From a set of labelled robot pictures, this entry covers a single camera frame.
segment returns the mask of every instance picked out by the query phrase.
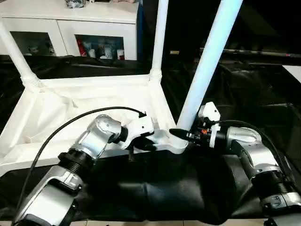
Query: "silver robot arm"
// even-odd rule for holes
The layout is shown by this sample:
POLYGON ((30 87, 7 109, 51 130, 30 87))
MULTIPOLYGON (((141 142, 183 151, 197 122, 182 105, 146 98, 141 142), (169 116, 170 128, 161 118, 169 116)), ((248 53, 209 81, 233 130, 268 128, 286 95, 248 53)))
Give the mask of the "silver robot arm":
POLYGON ((236 154, 252 182, 263 213, 269 217, 265 226, 301 225, 301 197, 284 176, 271 150, 261 141, 260 134, 250 128, 229 127, 221 131, 220 115, 213 102, 200 108, 199 128, 190 132, 171 129, 170 132, 196 145, 222 149, 222 152, 236 154))
POLYGON ((153 133, 149 116, 121 126, 110 116, 97 116, 60 162, 53 166, 23 202, 16 218, 19 226, 68 226, 77 211, 75 196, 82 188, 95 160, 108 143, 126 149, 140 135, 153 133))

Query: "black fabric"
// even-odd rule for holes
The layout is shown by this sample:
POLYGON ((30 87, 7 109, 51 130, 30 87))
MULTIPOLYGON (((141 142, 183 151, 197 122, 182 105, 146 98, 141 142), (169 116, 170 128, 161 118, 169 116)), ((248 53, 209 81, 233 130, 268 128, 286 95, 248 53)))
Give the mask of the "black fabric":
MULTIPOLYGON (((97 61, 81 57, 28 57, 40 78, 145 74, 138 62, 97 61)), ((162 88, 177 121, 196 65, 163 68, 162 88)), ((0 61, 1 125, 22 93, 14 66, 0 61)), ((222 119, 250 122, 272 138, 301 169, 301 84, 277 65, 219 64, 204 102, 214 101, 222 119)), ((109 221, 200 220, 221 224, 228 218, 261 218, 259 199, 236 156, 221 150, 190 147, 181 155, 168 151, 100 159, 77 197, 76 219, 109 221)), ((27 192, 49 167, 34 171, 27 192)), ((27 169, 0 179, 0 218, 12 218, 27 169)), ((295 174, 298 182, 300 176, 295 174)))
MULTIPOLYGON (((195 57, 199 57, 199 50, 205 46, 220 2, 196 0, 191 7, 182 0, 169 1, 164 59, 193 62, 195 57), (170 51, 179 51, 179 54, 170 54, 170 51)), ((253 55, 254 51, 283 53, 284 56, 294 53, 299 54, 297 60, 300 60, 300 35, 295 29, 300 27, 300 19, 296 6, 293 0, 287 0, 285 5, 244 0, 225 49, 244 50, 253 55), (290 16, 283 16, 288 11, 290 16)), ((143 51, 144 57, 148 58, 155 38, 158 0, 144 0, 143 8, 146 20, 143 32, 148 31, 143 39, 143 51)))

